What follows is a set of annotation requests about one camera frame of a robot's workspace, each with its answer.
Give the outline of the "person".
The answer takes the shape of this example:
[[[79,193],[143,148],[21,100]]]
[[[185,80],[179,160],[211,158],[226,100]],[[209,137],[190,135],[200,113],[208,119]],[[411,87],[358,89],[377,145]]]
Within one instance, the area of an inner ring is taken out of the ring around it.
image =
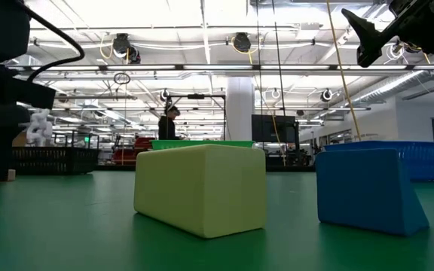
[[[176,135],[174,120],[180,115],[176,106],[170,106],[158,122],[158,137],[160,140],[180,140]]]

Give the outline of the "black monitor screen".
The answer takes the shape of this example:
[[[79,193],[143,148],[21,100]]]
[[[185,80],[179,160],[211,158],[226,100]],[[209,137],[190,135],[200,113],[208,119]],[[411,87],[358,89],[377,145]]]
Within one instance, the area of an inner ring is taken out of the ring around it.
[[[295,117],[252,115],[252,140],[254,142],[293,143],[296,142]]]

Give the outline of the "long ceiling light rail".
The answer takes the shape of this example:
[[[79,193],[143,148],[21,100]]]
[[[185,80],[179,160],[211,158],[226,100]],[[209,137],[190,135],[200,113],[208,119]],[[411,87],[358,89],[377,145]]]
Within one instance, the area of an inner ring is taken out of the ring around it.
[[[107,71],[434,71],[434,65],[60,65],[51,67],[49,72],[107,72]]]

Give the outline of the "blue plastic basket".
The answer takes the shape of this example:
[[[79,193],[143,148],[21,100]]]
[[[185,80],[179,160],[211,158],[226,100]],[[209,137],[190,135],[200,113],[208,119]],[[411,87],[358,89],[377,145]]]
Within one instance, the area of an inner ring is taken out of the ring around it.
[[[434,142],[361,141],[326,145],[326,151],[396,149],[412,181],[434,180]]]

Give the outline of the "yellow-green arch block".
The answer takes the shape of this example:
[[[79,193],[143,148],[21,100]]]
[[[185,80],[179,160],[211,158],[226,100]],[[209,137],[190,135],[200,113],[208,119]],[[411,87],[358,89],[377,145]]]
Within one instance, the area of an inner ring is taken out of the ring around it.
[[[196,145],[141,153],[134,209],[204,239],[264,228],[263,150]]]

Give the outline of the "red tool cart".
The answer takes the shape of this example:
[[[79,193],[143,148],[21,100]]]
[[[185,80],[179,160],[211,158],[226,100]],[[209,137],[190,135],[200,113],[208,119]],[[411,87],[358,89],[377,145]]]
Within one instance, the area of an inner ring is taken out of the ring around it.
[[[118,135],[112,147],[112,162],[116,165],[135,166],[137,155],[152,149],[152,140],[154,140],[152,137],[136,136],[133,142],[125,144],[121,142],[121,136]]]

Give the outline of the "black plastic basket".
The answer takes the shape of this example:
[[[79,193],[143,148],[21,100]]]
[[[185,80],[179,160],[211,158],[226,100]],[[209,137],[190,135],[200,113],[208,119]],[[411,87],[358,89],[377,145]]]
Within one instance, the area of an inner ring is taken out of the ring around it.
[[[80,175],[92,172],[99,150],[75,147],[13,147],[11,169],[18,175]]]

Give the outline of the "white robot sculpture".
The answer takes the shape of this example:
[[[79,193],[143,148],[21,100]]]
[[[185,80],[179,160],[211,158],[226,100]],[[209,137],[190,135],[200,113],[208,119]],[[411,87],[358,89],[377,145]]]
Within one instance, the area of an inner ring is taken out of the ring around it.
[[[26,140],[29,145],[44,147],[46,141],[51,138],[53,125],[47,120],[49,113],[49,109],[37,109],[32,113],[26,130]]]

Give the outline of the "green plastic basket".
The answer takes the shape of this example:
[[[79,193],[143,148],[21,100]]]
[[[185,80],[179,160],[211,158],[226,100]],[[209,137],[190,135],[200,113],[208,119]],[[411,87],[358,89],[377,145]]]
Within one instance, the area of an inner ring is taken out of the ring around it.
[[[164,150],[171,148],[183,148],[197,145],[226,145],[242,148],[251,148],[253,141],[213,141],[213,140],[151,140],[151,148]]]

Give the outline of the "blue block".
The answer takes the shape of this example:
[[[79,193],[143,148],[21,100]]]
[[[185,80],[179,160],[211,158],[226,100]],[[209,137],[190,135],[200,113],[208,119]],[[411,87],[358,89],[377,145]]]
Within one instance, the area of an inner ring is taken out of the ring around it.
[[[429,228],[397,150],[325,151],[315,168],[321,222],[396,236]]]

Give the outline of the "white round column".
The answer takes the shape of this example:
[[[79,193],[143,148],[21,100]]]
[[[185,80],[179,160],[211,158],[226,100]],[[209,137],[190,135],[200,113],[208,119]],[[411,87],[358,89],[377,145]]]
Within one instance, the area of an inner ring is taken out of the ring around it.
[[[226,92],[226,139],[250,141],[254,111],[254,84],[250,77],[228,78]]]

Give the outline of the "black metal frame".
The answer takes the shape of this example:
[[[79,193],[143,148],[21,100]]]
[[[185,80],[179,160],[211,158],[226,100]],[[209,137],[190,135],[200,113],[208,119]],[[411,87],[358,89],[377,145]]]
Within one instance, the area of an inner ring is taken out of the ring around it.
[[[167,94],[165,97],[165,111],[168,111],[171,105],[177,105],[180,99],[194,99],[194,100],[201,100],[201,99],[211,99],[214,101],[215,104],[217,104],[220,109],[223,111],[223,139],[227,139],[226,132],[228,131],[228,120],[227,120],[227,102],[226,102],[226,95],[214,95],[214,94],[202,94],[202,93],[192,93],[187,95],[171,95]],[[223,103],[220,104],[216,101],[217,98],[220,98],[223,100]]]

